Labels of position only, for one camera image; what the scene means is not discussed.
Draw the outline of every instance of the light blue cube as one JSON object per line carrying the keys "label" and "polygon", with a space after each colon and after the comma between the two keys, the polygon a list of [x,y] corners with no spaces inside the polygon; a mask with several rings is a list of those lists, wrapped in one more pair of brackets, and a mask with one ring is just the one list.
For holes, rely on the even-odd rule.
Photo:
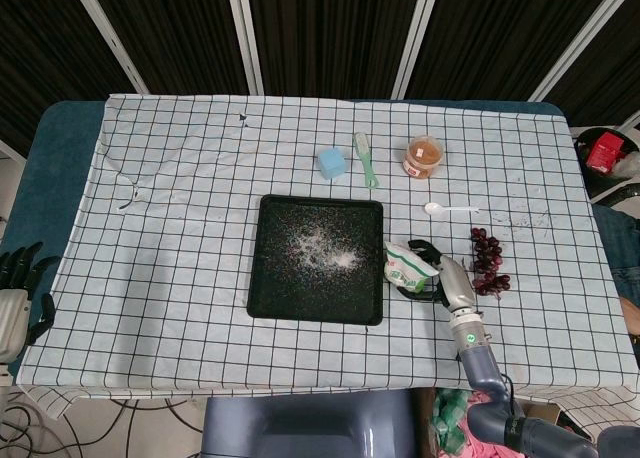
{"label": "light blue cube", "polygon": [[347,171],[347,163],[337,148],[330,148],[318,155],[318,163],[322,176],[331,180]]}

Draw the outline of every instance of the floor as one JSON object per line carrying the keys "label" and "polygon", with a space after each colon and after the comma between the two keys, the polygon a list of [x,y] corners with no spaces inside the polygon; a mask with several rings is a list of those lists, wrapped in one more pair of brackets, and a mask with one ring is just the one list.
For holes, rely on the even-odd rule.
{"label": "floor", "polygon": [[[202,429],[206,399],[171,400],[173,411],[189,426],[181,423],[167,408],[165,401],[159,399],[129,401],[127,406],[139,406],[135,411],[109,400],[81,399],[58,421],[39,416],[33,402],[24,394],[13,395],[10,399],[14,401],[9,404],[4,420],[23,427],[27,423],[25,411],[12,409],[15,405],[23,406],[31,415],[29,435],[35,451],[50,452],[59,449],[60,443],[70,445],[64,450],[47,455],[52,458],[186,458],[200,451],[202,435],[199,430]],[[82,453],[75,446],[77,441],[74,432],[80,443],[88,443],[102,437],[107,431],[97,443],[83,446]],[[17,438],[18,435],[20,432],[6,426],[2,428],[2,436],[7,439],[12,436]],[[26,436],[13,443],[23,445],[27,450],[29,448]],[[29,455],[23,448],[3,449],[3,446],[6,444],[0,442],[1,458],[25,458]]]}

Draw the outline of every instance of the white powder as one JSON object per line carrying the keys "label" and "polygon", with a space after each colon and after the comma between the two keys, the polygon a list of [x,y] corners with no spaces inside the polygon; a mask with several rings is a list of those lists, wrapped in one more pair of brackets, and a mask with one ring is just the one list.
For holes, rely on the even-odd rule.
{"label": "white powder", "polygon": [[313,270],[351,270],[360,261],[358,254],[340,246],[340,240],[321,227],[291,237],[290,252],[304,267]]}

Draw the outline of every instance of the white grid tablecloth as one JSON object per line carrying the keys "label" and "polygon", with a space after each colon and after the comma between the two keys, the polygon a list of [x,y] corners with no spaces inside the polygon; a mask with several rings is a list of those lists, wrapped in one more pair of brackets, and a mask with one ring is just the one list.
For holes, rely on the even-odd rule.
{"label": "white grid tablecloth", "polygon": [[[362,165],[328,182],[314,157]],[[429,180],[402,169],[409,137],[442,140]],[[466,386],[441,305],[388,283],[375,327],[252,319],[245,306],[260,198],[373,199],[385,240],[426,238],[472,261],[470,227],[502,242],[502,300],[479,297],[501,369],[597,434],[638,421],[638,368],[566,121],[407,103],[114,95],[53,286],[55,326],[19,384],[57,416],[81,396],[145,397]],[[430,220],[429,201],[472,205]]]}

